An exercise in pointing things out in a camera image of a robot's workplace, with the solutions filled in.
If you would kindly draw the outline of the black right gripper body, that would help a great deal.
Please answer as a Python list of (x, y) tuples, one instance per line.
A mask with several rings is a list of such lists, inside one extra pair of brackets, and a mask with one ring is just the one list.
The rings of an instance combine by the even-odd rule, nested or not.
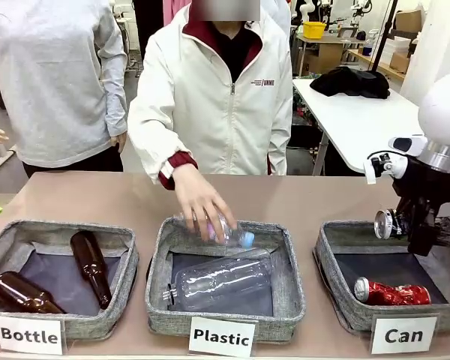
[(428, 205), (436, 218), (441, 205), (450, 203), (450, 172), (435, 169), (411, 156), (406, 159), (404, 174), (393, 181), (395, 193), (400, 198), (412, 198), (413, 206)]

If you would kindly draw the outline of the white jacket person right hand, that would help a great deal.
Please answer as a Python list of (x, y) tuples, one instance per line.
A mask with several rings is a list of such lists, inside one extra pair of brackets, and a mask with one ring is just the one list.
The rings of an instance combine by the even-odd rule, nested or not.
[(193, 164), (188, 163), (175, 168), (172, 178), (187, 228), (199, 231), (201, 238), (208, 241), (211, 224), (216, 239), (223, 243), (225, 238), (220, 219), (224, 218), (233, 229), (237, 228), (237, 223), (221, 195)]

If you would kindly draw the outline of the grey sweater person left hand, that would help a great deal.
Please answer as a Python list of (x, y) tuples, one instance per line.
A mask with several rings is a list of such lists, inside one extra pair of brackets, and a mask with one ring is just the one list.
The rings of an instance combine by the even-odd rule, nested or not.
[(127, 142), (127, 132), (124, 132), (122, 134), (119, 134), (117, 136), (111, 136), (110, 137), (110, 142), (111, 142), (111, 146), (117, 150), (117, 152), (119, 154), (121, 154), (124, 150), (124, 147), (126, 145)]

